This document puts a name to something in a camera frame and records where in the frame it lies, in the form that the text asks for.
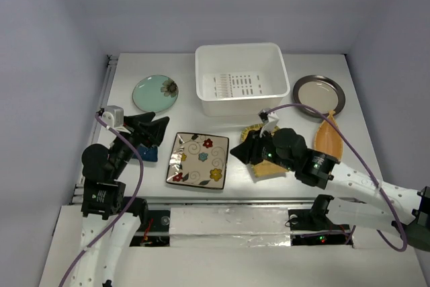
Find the brown rimmed round plate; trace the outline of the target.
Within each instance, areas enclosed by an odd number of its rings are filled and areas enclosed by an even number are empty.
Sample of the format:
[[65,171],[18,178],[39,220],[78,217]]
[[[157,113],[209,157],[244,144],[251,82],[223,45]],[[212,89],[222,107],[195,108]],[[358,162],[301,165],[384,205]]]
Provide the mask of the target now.
[[[331,112],[339,114],[346,104],[344,90],[334,80],[322,75],[307,75],[300,78],[293,87],[292,97],[295,103],[309,106],[324,116]],[[320,118],[319,114],[309,108],[299,109],[308,116]]]

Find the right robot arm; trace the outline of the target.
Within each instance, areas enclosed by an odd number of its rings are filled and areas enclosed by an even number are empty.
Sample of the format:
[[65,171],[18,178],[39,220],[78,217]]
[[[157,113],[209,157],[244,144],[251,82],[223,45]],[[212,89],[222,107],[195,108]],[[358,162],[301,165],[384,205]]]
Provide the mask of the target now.
[[414,190],[377,180],[336,158],[309,149],[291,128],[274,134],[252,130],[231,149],[245,165],[269,161],[293,172],[306,186],[325,190],[315,198],[310,222],[318,228],[348,224],[398,235],[407,246],[429,250],[429,187]]

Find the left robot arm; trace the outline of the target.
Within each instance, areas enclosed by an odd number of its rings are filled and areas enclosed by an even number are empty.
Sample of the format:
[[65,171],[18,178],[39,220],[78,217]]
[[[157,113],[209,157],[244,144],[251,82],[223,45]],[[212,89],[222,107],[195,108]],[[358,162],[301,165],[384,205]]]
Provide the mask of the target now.
[[95,119],[115,139],[109,147],[89,145],[81,156],[81,250],[61,280],[70,286],[114,286],[133,236],[148,224],[146,200],[137,196],[138,188],[126,196],[126,185],[120,176],[136,157],[137,184],[142,184],[144,163],[138,148],[159,147],[170,121],[168,117],[157,119],[153,112],[125,116],[118,106],[100,109]]

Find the square floral plate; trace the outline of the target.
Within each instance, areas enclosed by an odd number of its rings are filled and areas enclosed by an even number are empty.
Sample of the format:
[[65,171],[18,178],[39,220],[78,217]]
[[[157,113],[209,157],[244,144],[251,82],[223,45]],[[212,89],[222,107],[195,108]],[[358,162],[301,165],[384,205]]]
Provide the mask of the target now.
[[166,183],[175,186],[223,190],[229,138],[213,134],[176,134]]

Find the teal round flower plate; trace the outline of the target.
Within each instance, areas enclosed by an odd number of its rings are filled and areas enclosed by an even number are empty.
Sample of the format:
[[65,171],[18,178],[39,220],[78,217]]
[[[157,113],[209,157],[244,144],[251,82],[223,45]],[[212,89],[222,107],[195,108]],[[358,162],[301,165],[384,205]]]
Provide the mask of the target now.
[[151,75],[139,81],[132,92],[134,105],[143,112],[168,110],[177,100],[179,88],[170,77]]

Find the orange leaf-shaped plate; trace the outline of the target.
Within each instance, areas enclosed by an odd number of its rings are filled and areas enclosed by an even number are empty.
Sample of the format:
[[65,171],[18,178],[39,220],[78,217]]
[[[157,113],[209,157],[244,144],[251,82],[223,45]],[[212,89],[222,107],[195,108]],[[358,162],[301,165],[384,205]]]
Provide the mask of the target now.
[[313,149],[335,157],[338,161],[342,158],[343,139],[326,120],[320,123],[316,131]]

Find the dark blue plate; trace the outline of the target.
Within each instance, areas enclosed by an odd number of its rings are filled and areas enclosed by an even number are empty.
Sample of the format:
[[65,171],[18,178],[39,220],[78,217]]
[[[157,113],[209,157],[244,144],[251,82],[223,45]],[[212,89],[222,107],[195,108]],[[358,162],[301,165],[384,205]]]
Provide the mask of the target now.
[[139,147],[136,148],[140,158],[143,161],[146,162],[151,162],[151,163],[156,163],[158,161],[158,147],[145,147],[143,145],[140,145]]

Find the yellow green woven plate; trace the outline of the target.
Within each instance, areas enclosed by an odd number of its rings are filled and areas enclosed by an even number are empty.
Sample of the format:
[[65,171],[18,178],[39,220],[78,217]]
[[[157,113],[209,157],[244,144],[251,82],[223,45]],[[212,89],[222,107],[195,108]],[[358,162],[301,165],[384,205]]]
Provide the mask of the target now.
[[[246,127],[241,132],[240,142],[245,141],[250,131],[259,130],[261,127],[262,124],[254,124]],[[257,165],[251,165],[250,168],[256,178],[281,176],[288,172],[287,169],[283,169],[282,167],[270,163],[269,161],[262,161]]]

